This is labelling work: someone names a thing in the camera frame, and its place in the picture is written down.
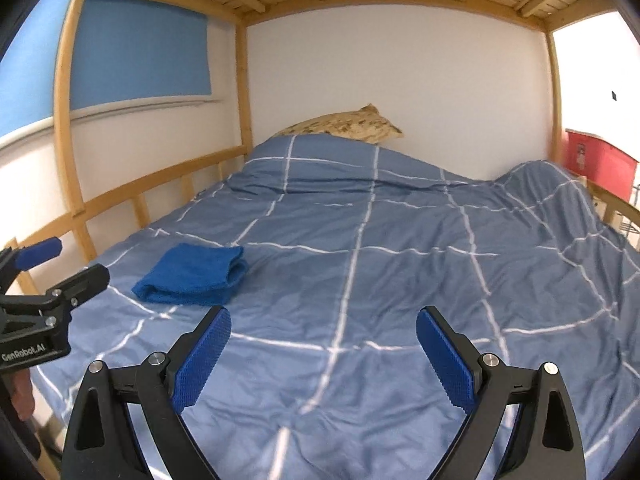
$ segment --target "red box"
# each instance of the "red box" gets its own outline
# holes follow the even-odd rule
[[[564,166],[628,201],[638,161],[596,135],[575,130],[566,132]]]

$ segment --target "folded towel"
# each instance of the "folded towel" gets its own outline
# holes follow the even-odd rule
[[[176,245],[131,291],[153,303],[227,304],[248,268],[243,251],[242,247]]]

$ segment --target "blue window blind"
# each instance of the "blue window blind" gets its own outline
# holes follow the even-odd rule
[[[210,95],[207,17],[146,0],[86,0],[71,68],[71,108]]]
[[[70,0],[40,0],[0,60],[0,137],[53,114],[53,73]]]

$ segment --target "metal screw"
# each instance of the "metal screw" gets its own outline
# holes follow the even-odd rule
[[[92,374],[96,374],[98,373],[100,370],[102,370],[102,361],[94,361],[93,363],[91,363],[89,365],[89,371]]]
[[[164,363],[164,354],[162,352],[153,352],[149,356],[149,364],[156,366]]]
[[[482,362],[484,362],[484,364],[486,364],[487,366],[494,367],[500,364],[500,359],[497,355],[494,354],[484,354],[482,356]]]
[[[545,372],[550,375],[555,375],[558,373],[558,367],[553,363],[545,363]]]

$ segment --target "patterned pillowcase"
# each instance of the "patterned pillowcase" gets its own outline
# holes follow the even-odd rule
[[[388,119],[381,116],[378,113],[378,109],[372,104],[353,112],[323,115],[294,124],[289,128],[280,130],[274,137],[323,133],[347,139],[362,140],[369,144],[379,144],[384,140],[404,137],[402,131],[393,126]]]

